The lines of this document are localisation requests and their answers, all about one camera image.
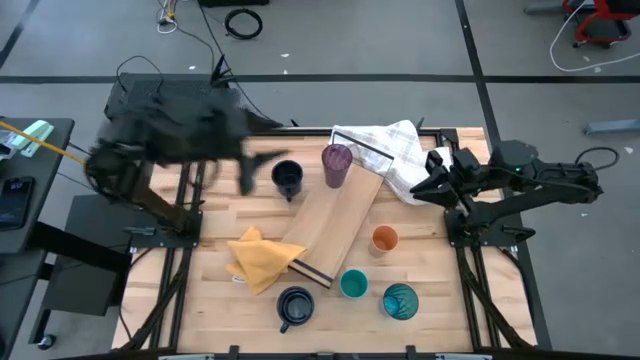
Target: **floor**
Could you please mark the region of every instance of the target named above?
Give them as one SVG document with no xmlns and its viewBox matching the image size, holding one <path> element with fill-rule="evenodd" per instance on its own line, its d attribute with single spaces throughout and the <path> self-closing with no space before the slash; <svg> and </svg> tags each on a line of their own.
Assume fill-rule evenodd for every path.
<svg viewBox="0 0 640 360">
<path fill-rule="evenodd" d="M 553 348 L 640 355 L 640 288 L 633 276 L 640 271 L 635 231 L 640 193 L 633 178 L 640 166 L 640 140 L 582 133 L 590 121 L 638 116 L 640 66 L 631 60 L 564 77 L 548 55 L 562 15 L 528 16 L 524 7 L 525 0 L 272 0 L 256 9 L 265 28 L 250 41 L 225 37 L 223 27 L 211 22 L 238 75 L 361 75 L 350 82 L 292 77 L 293 82 L 244 83 L 256 105 L 275 119 L 331 126 L 424 117 L 425 126 L 485 126 L 492 141 L 498 132 L 502 139 L 521 139 L 538 146 L 547 161 L 573 161 L 591 146 L 618 149 L 619 165 L 599 175 L 605 194 L 597 202 L 550 205 L 522 218 L 538 232 L 529 240 L 529 251 Z M 0 46 L 5 49 L 0 53 L 0 112 L 73 118 L 72 141 L 88 147 L 106 121 L 102 111 L 123 60 L 142 54 L 165 73 L 209 72 L 211 55 L 204 45 L 178 32 L 156 32 L 157 9 L 154 0 L 0 2 Z M 223 19 L 228 10 L 208 12 Z M 469 20 L 464 29 L 463 10 Z M 193 0 L 180 2 L 177 13 L 181 28 L 209 40 Z M 244 19 L 237 21 L 238 29 L 251 27 Z M 16 37 L 19 23 L 24 28 Z M 630 26 L 640 33 L 640 21 Z M 564 67 L 640 49 L 640 36 L 606 51 L 575 50 L 571 42 L 567 31 L 555 48 Z M 123 70 L 153 72 L 144 62 L 131 62 Z M 372 82 L 367 74 L 421 76 Z M 608 159 L 594 155 L 592 160 Z M 60 172 L 82 179 L 81 169 L 66 160 Z M 86 193 L 58 176 L 42 220 L 64 227 L 72 196 Z M 56 346 L 40 352 L 25 345 L 44 286 L 32 299 L 12 359 L 107 351 L 117 311 L 104 318 L 54 313 L 48 331 L 58 335 Z"/>
</svg>

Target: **white towel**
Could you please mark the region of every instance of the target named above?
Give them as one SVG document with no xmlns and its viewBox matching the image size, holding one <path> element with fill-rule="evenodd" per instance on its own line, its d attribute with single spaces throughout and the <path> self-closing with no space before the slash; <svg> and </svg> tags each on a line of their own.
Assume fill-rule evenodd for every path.
<svg viewBox="0 0 640 360">
<path fill-rule="evenodd" d="M 394 157 L 393 162 L 374 151 L 354 144 L 335 132 L 345 134 L 372 148 Z M 384 182 L 407 204 L 425 205 L 416 200 L 409 189 L 429 177 L 424 165 L 427 153 L 433 149 L 422 150 L 416 128 L 409 120 L 402 120 L 389 126 L 338 126 L 333 127 L 331 139 L 335 144 L 349 147 L 354 159 L 360 160 L 365 169 L 384 176 Z M 448 147 L 436 148 L 443 159 L 443 165 L 451 166 L 451 152 Z"/>
</svg>

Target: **dark blue mug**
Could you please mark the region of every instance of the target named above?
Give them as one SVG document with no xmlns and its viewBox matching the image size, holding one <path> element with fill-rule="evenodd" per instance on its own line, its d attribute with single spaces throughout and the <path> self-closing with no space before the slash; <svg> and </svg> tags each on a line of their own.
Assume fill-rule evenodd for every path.
<svg viewBox="0 0 640 360">
<path fill-rule="evenodd" d="M 311 293 L 300 286 L 285 289 L 278 297 L 278 316 L 282 319 L 280 333 L 284 334 L 289 326 L 306 323 L 313 314 L 313 297 Z"/>
<path fill-rule="evenodd" d="M 288 202 L 302 190 L 302 166 L 292 160 L 280 161 L 271 171 L 271 180 Z"/>
</svg>

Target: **turquoise cup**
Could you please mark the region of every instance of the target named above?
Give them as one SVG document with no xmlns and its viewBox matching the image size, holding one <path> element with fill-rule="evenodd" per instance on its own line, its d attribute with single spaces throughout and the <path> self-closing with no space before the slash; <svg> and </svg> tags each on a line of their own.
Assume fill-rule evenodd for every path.
<svg viewBox="0 0 640 360">
<path fill-rule="evenodd" d="M 409 320 L 417 312 L 420 302 L 418 295 L 406 284 L 393 284 L 382 297 L 384 310 L 396 320 Z"/>
<path fill-rule="evenodd" d="M 350 299 L 363 297 L 367 290 L 369 290 L 369 280 L 360 270 L 347 270 L 340 277 L 340 291 Z"/>
</svg>

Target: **wooden board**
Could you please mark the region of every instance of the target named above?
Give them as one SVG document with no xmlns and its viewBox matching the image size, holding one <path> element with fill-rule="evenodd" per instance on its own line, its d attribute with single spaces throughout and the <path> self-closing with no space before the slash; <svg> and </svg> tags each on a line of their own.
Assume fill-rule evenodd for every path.
<svg viewBox="0 0 640 360">
<path fill-rule="evenodd" d="M 316 183 L 282 238 L 307 249 L 289 267 L 329 289 L 383 179 L 354 163 L 340 188 Z"/>
<path fill-rule="evenodd" d="M 458 134 L 462 147 L 469 147 L 481 162 L 488 161 L 489 152 L 481 128 L 459 128 Z M 421 142 L 425 149 L 435 147 L 431 137 L 424 137 Z M 348 268 L 363 270 L 370 279 L 370 291 L 364 298 L 346 299 L 337 284 L 324 289 L 293 271 L 282 275 L 259 296 L 252 295 L 245 285 L 231 281 L 225 271 L 225 265 L 233 261 L 227 241 L 238 239 L 250 225 L 258 227 L 267 239 L 280 240 L 309 190 L 323 181 L 318 154 L 326 143 L 327 139 L 322 137 L 290 136 L 250 142 L 252 151 L 286 147 L 291 150 L 287 158 L 303 166 L 303 191 L 291 204 L 287 204 L 271 183 L 273 164 L 267 164 L 257 174 L 256 191 L 249 197 L 238 195 L 236 165 L 222 164 L 219 181 L 203 195 L 205 219 L 201 244 L 191 262 L 180 352 L 226 353 L 230 345 L 239 345 L 244 353 L 404 352 L 406 345 L 416 345 L 421 352 L 471 350 L 460 278 L 454 251 L 447 244 L 443 209 L 436 205 L 403 204 L 384 184 L 338 272 L 340 275 Z M 172 201 L 178 178 L 177 168 L 157 168 L 152 187 Z M 491 201 L 499 199 L 500 194 L 492 191 L 480 197 Z M 373 258 L 367 246 L 373 229 L 381 224 L 394 227 L 400 243 L 387 256 Z M 535 343 L 518 269 L 497 249 L 485 248 L 483 253 L 496 306 L 522 337 Z M 473 259 L 468 258 L 473 268 Z M 129 275 L 122 312 L 132 331 L 142 324 L 156 303 L 162 259 L 164 250 L 154 250 L 138 262 Z M 420 309 L 411 320 L 396 321 L 379 312 L 380 297 L 395 282 L 410 284 L 420 297 Z M 315 313 L 304 326 L 291 327 L 281 335 L 276 299 L 282 290 L 294 285 L 303 286 L 313 294 Z M 483 344 L 487 345 L 482 308 L 477 306 L 476 311 Z M 170 321 L 165 321 L 164 329 L 169 327 Z M 125 342 L 126 334 L 119 325 L 113 346 Z"/>
</svg>

